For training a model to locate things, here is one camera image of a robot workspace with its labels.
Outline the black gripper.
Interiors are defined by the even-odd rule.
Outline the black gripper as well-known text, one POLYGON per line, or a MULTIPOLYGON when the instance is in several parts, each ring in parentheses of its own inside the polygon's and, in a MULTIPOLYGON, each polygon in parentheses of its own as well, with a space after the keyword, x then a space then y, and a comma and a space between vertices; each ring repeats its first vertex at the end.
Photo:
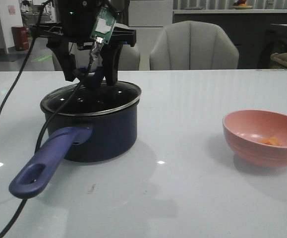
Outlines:
MULTIPOLYGON (((115 20, 128 10, 128 0, 53 0, 57 9, 59 22, 41 23, 41 19, 30 27, 33 37, 58 39, 49 41, 49 49, 56 58, 66 81, 74 81, 75 61, 69 53, 69 42, 83 45, 88 42, 95 42, 91 39, 97 14, 101 7, 107 8, 115 20)), ((123 26, 113 29, 110 42, 104 45, 100 55, 107 85, 115 85, 118 77, 119 57, 122 45, 134 46, 136 44, 136 31, 123 26)))

